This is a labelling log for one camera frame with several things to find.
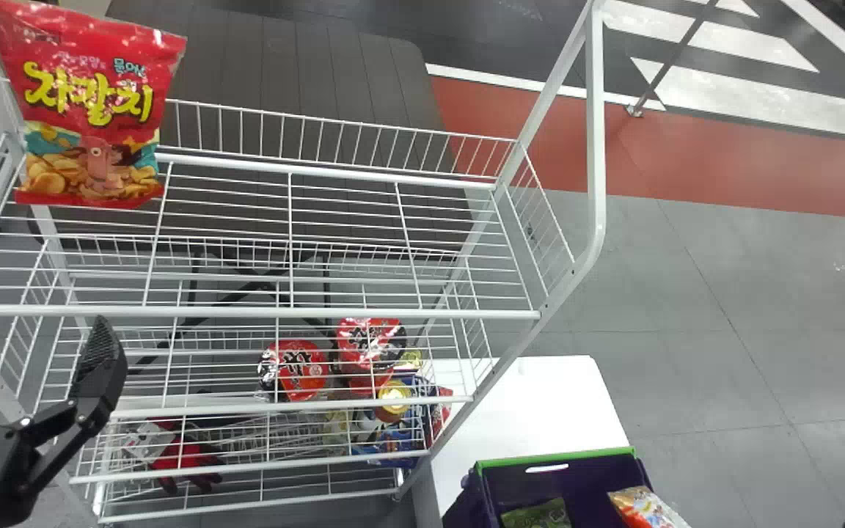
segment red package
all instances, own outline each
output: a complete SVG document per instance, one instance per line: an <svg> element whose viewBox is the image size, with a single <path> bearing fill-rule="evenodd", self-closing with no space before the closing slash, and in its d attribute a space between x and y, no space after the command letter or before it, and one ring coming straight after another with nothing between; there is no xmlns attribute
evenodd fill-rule
<svg viewBox="0 0 845 528"><path fill-rule="evenodd" d="M0 0L0 56L26 121L15 200L137 208L162 192L158 125L184 37Z"/></svg>
<svg viewBox="0 0 845 528"><path fill-rule="evenodd" d="M260 387L270 397L279 381L279 400L303 401L325 387L329 368L325 353L303 339L282 339L269 343L256 367Z"/></svg>
<svg viewBox="0 0 845 528"><path fill-rule="evenodd" d="M406 327L395 318L343 318L338 321L338 364L350 374L352 393L372 397L389 381L406 350Z"/></svg>
<svg viewBox="0 0 845 528"><path fill-rule="evenodd" d="M437 395L437 397L445 397L445 395L453 395L455 391L445 387L435 387L430 391L429 395ZM422 431L425 434L426 449L432 447L436 438L439 438L439 433L442 432L442 427L449 421L449 415L452 414L452 404L450 403L434 403L429 405L428 417L422 421Z"/></svg>

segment snack package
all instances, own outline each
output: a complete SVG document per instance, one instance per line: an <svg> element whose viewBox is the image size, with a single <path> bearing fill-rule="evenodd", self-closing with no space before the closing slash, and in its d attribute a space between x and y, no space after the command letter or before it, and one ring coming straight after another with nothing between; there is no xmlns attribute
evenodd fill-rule
<svg viewBox="0 0 845 528"><path fill-rule="evenodd" d="M393 374L406 350L406 327L395 318L343 318L338 321L338 368L351 375L355 395L372 397Z"/></svg>
<svg viewBox="0 0 845 528"><path fill-rule="evenodd" d="M562 497L535 507L504 512L500 514L500 522L504 528L570 528L573 525Z"/></svg>
<svg viewBox="0 0 845 528"><path fill-rule="evenodd" d="M0 0L0 57L28 156L15 201L137 208L162 193L155 146L184 37Z"/></svg>
<svg viewBox="0 0 845 528"><path fill-rule="evenodd" d="M610 491L608 498L628 528L690 528L646 485Z"/></svg>
<svg viewBox="0 0 845 528"><path fill-rule="evenodd" d="M385 425L379 428L364 442L352 442L352 455L376 455L379 453L397 453L400 451L412 451L422 449L419 439L413 438L414 429L410 424L416 420L414 415L406 415L403 421L395 424ZM415 457L385 458L376 461L367 461L368 464L387 468L416 467Z"/></svg>
<svg viewBox="0 0 845 528"><path fill-rule="evenodd" d="M305 401L318 395L328 380L328 359L315 343L304 339L272 341L256 364L258 397L272 401Z"/></svg>

